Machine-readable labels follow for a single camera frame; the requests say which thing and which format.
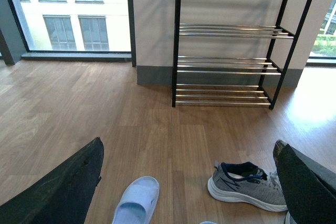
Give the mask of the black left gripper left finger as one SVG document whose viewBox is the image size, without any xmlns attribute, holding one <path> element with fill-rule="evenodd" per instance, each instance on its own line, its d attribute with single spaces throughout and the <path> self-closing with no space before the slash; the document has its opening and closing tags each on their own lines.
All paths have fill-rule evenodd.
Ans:
<svg viewBox="0 0 336 224">
<path fill-rule="evenodd" d="M 96 137 L 1 205 L 1 223 L 84 223 L 101 181 L 104 147 Z"/>
</svg>

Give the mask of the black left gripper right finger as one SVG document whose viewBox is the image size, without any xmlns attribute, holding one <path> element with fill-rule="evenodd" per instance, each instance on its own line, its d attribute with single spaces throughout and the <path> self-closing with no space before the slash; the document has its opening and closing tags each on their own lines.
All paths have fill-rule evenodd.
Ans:
<svg viewBox="0 0 336 224">
<path fill-rule="evenodd" d="M 335 173 L 282 140 L 273 157 L 291 223 L 335 223 Z"/>
</svg>

